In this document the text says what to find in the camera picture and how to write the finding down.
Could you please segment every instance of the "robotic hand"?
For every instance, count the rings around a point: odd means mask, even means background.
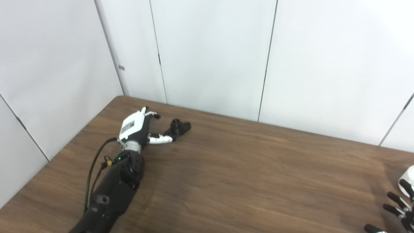
[[[388,192],[387,193],[388,198],[390,198],[392,201],[397,203],[401,209],[391,206],[389,204],[384,204],[383,208],[386,211],[396,215],[400,219],[402,226],[408,233],[414,233],[414,213],[413,213],[414,190],[412,189],[411,184],[404,179],[400,180],[400,185],[408,193],[410,201],[411,201],[411,205],[406,203],[403,198],[399,197],[393,192]],[[366,224],[364,226],[364,230],[367,233],[387,233],[386,231],[381,230],[371,224]]]
[[[161,116],[156,112],[147,112],[143,107],[128,116],[122,123],[119,138],[107,140],[99,149],[89,171],[87,192],[85,197],[85,210],[79,222],[69,233],[109,233],[119,216],[128,209],[143,177],[144,158],[141,156],[142,148],[148,144],[162,144],[176,141],[191,129],[189,122],[172,120],[170,129],[163,134],[149,133],[149,123],[154,117]],[[117,141],[123,148],[113,160],[101,163],[101,169],[92,185],[91,196],[88,198],[89,181],[93,166],[103,147]],[[94,186],[103,169],[111,166],[101,183],[94,191]]]

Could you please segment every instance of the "black fingertip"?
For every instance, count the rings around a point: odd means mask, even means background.
[[[405,189],[405,191],[408,193],[410,198],[414,196],[414,191],[412,189],[411,184],[408,181],[404,179],[400,179],[399,184]]]
[[[400,197],[398,195],[396,195],[395,193],[393,193],[393,192],[388,192],[387,197],[389,197],[391,200],[393,200],[395,202],[400,200]]]
[[[366,224],[366,225],[363,227],[363,230],[364,230],[365,232],[367,232],[367,233],[378,233],[378,232],[383,231],[383,230],[381,230],[380,228],[378,228],[378,227],[376,227],[376,226],[373,226],[373,225],[371,225],[371,224]]]
[[[388,212],[390,212],[392,214],[395,214],[396,216],[399,216],[401,214],[401,212],[398,211],[398,209],[395,208],[395,207],[393,207],[392,205],[383,204],[383,208],[384,208],[384,210],[386,210],[386,211],[388,211]]]

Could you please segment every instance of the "brown tabletop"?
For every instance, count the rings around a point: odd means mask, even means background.
[[[130,97],[108,104],[0,210],[0,232],[68,232],[95,153],[143,106],[162,116],[151,132],[173,118],[192,129],[144,148],[141,186],[111,233],[361,233],[366,223],[403,232],[382,204],[400,193],[412,153]],[[98,161],[118,150],[109,144]]]

